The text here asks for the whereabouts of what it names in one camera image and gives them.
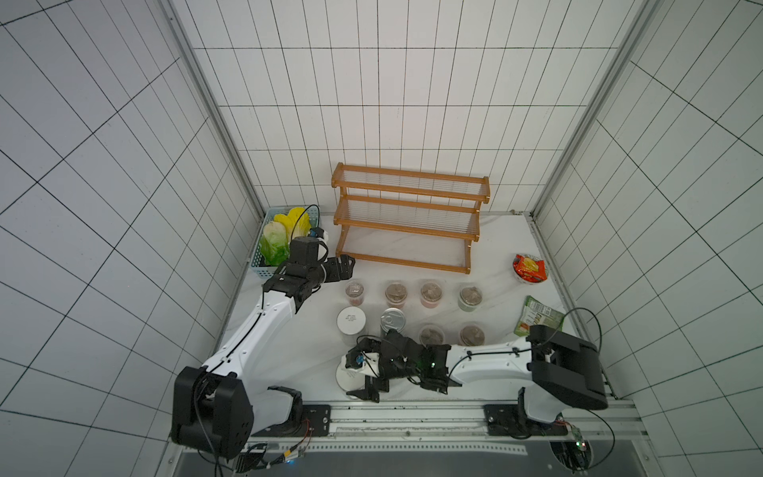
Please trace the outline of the seed jar dark label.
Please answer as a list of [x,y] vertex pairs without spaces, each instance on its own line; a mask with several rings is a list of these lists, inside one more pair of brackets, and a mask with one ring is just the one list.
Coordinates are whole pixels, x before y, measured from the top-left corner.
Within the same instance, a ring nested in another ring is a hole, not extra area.
[[345,294],[352,306],[360,307],[364,302],[365,286],[359,280],[352,280],[346,286]]

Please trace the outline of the seed jar red label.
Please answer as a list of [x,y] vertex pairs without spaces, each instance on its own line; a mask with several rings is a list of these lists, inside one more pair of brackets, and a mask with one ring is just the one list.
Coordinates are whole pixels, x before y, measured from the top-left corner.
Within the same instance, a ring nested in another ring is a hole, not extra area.
[[426,308],[437,308],[443,298],[443,289],[436,281],[426,281],[419,290],[421,304]]
[[391,308],[401,309],[407,302],[407,287],[399,281],[391,282],[385,289],[385,301]]

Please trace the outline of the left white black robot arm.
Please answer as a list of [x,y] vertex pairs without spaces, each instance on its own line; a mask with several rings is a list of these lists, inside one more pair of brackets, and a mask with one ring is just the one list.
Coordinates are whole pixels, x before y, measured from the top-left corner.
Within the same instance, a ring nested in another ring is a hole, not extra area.
[[171,441],[233,459],[258,432],[299,431],[301,393],[264,385],[254,368],[307,299],[325,283],[351,279],[355,264],[347,254],[331,256],[323,238],[292,240],[288,259],[262,284],[259,302],[244,324],[202,366],[186,367],[176,378]]

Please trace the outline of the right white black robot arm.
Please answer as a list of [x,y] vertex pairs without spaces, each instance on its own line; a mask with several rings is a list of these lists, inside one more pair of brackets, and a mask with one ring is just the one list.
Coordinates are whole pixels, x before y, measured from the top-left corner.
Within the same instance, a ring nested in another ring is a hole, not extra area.
[[484,409],[490,434],[515,439],[565,435],[567,409],[608,407],[596,346],[544,325],[510,343],[477,347],[421,344],[397,331],[363,335],[341,359],[336,380],[347,396],[373,403],[393,380],[442,395],[476,382],[518,381],[514,403]]

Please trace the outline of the dark green bottle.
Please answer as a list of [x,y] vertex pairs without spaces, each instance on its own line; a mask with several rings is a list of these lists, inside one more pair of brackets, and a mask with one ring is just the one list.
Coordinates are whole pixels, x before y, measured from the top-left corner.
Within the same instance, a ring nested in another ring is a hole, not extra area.
[[391,331],[401,333],[405,329],[407,318],[399,308],[387,308],[380,318],[381,335],[385,336]]

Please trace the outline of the large white-lid can shelf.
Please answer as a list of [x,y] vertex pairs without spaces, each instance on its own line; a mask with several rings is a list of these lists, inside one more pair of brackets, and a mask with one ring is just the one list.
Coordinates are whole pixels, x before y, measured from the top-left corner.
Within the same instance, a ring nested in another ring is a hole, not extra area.
[[356,306],[344,308],[337,316],[337,328],[343,342],[349,347],[354,347],[358,337],[366,333],[365,312]]

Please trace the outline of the white can bottom shelf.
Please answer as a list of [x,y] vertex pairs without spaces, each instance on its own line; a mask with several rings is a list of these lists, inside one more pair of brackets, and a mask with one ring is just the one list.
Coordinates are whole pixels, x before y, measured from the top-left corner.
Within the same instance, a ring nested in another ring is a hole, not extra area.
[[338,386],[345,392],[359,391],[366,386],[367,378],[374,378],[377,369],[374,365],[363,364],[359,368],[348,367],[343,359],[336,371]]

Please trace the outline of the small jar pink label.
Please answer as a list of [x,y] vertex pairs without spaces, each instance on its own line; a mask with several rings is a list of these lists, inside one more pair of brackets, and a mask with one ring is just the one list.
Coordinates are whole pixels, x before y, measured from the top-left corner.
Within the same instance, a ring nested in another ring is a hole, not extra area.
[[481,326],[474,323],[464,325],[459,331],[459,344],[464,347],[484,346],[486,335]]

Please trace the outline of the small jar yellow label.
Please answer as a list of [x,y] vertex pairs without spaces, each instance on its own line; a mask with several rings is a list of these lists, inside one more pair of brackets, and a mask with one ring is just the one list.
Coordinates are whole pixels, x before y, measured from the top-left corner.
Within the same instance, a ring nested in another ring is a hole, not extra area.
[[445,332],[437,325],[425,324],[418,334],[418,341],[423,346],[439,346],[446,343]]

